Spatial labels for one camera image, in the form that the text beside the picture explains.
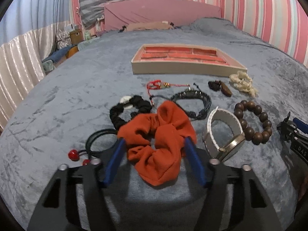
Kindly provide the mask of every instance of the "wooden bead bracelet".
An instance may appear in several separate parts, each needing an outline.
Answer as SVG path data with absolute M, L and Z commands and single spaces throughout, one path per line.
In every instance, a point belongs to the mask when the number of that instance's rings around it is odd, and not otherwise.
M 262 126 L 264 131 L 262 133 L 260 132 L 254 132 L 254 130 L 251 127 L 247 127 L 247 122 L 245 119 L 243 119 L 243 112 L 248 109 L 251 112 L 254 112 L 256 116 L 259 116 L 260 121 L 262 122 Z M 240 103 L 237 103 L 234 107 L 234 115 L 238 118 L 240 121 L 244 134 L 245 139 L 247 141 L 253 142 L 255 145 L 259 145 L 260 143 L 267 143 L 270 139 L 270 136 L 272 135 L 273 131 L 271 129 L 272 122 L 268 119 L 268 115 L 266 112 L 262 112 L 262 108 L 259 105 L 255 105 L 253 101 L 241 101 Z

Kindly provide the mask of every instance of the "brown bead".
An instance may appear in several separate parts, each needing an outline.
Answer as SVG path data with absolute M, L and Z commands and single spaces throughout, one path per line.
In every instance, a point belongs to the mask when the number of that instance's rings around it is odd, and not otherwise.
M 255 106 L 256 105 L 255 105 L 255 103 L 253 101 L 247 102 L 247 108 L 248 108 L 249 111 L 253 111 Z
M 267 120 L 267 118 L 268 118 L 268 115 L 266 112 L 262 112 L 259 116 L 259 119 L 261 122 L 264 122 L 265 120 Z
M 252 138 L 252 143 L 254 145 L 259 145 L 263 140 L 263 135 L 260 132 L 255 132 L 254 137 Z
M 235 104 L 234 110 L 236 110 L 236 109 L 239 109 L 239 110 L 242 110 L 242 111 L 245 110 L 245 109 L 244 109 L 244 105 L 241 104 L 241 103 Z
M 258 116 L 261 113 L 262 113 L 261 106 L 260 105 L 256 105 L 256 107 L 254 108 L 254 114 Z
M 234 110 L 234 115 L 238 118 L 238 119 L 242 119 L 244 114 L 242 110 L 236 109 Z
M 266 128 L 266 127 L 271 127 L 272 126 L 272 122 L 270 120 L 265 120 L 262 124 L 263 128 Z
M 273 133 L 273 131 L 272 131 L 272 129 L 271 129 L 270 127 L 265 127 L 265 128 L 264 128 L 264 131 L 268 132 L 268 133 L 269 133 L 269 136 L 271 136 L 272 133 Z
M 265 144 L 270 139 L 270 134 L 266 131 L 262 132 L 262 143 Z
M 245 130 L 245 128 L 247 127 L 247 122 L 245 119 L 239 119 L 240 124 L 242 126 L 242 129 Z
M 245 111 L 246 109 L 247 109 L 247 101 L 245 101 L 245 100 L 242 100 L 241 101 L 241 104 L 243 104 L 243 106 L 244 106 L 244 110 L 243 111 Z
M 247 141 L 251 141 L 252 138 L 254 137 L 254 130 L 251 127 L 248 127 L 244 130 L 245 133 L 245 139 Z
M 221 92 L 222 92 L 225 96 L 231 97 L 231 96 L 232 96 L 232 92 L 231 92 L 231 90 L 228 88 L 228 86 L 225 85 L 225 83 L 222 82 L 222 81 L 219 81 L 219 82 L 220 82 L 220 90 L 221 90 Z

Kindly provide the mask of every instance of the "wooden tray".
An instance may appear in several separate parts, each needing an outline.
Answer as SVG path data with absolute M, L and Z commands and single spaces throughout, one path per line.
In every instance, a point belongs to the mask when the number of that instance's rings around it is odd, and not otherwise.
M 190 44 L 144 44 L 131 60 L 134 74 L 206 74 L 229 77 L 247 68 L 212 47 Z

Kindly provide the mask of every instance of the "white watch strap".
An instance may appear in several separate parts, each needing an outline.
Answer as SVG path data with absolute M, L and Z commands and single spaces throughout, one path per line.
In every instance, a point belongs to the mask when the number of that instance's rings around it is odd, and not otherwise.
M 213 121 L 218 120 L 226 123 L 232 130 L 233 136 L 237 136 L 243 133 L 243 129 L 241 126 L 240 121 L 236 118 L 234 114 L 232 114 L 230 111 L 221 109 L 221 108 L 215 108 L 208 116 L 208 121 L 206 124 L 206 129 L 203 133 L 203 140 L 206 145 L 206 148 L 210 154 L 211 157 L 216 157 L 218 154 L 219 146 L 217 142 L 214 139 L 213 133 L 212 133 L 212 123 Z M 238 150 L 244 142 L 240 143 L 236 150 Z

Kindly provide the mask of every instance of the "bolt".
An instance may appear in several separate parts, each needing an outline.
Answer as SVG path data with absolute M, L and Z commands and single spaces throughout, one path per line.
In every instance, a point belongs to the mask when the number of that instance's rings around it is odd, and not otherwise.
M 91 160 L 91 164 L 92 164 L 92 165 L 98 165 L 98 164 L 100 164 L 100 159 L 99 159 L 99 158 L 94 158 L 94 159 L 92 159 L 92 160 Z
M 210 164 L 212 165 L 218 165 L 220 163 L 220 161 L 218 159 L 212 158 L 210 159 Z
M 250 171 L 251 170 L 251 166 L 245 164 L 242 166 L 242 169 L 244 169 L 244 171 Z
M 68 168 L 68 166 L 66 164 L 62 164 L 59 166 L 59 170 L 64 171 Z

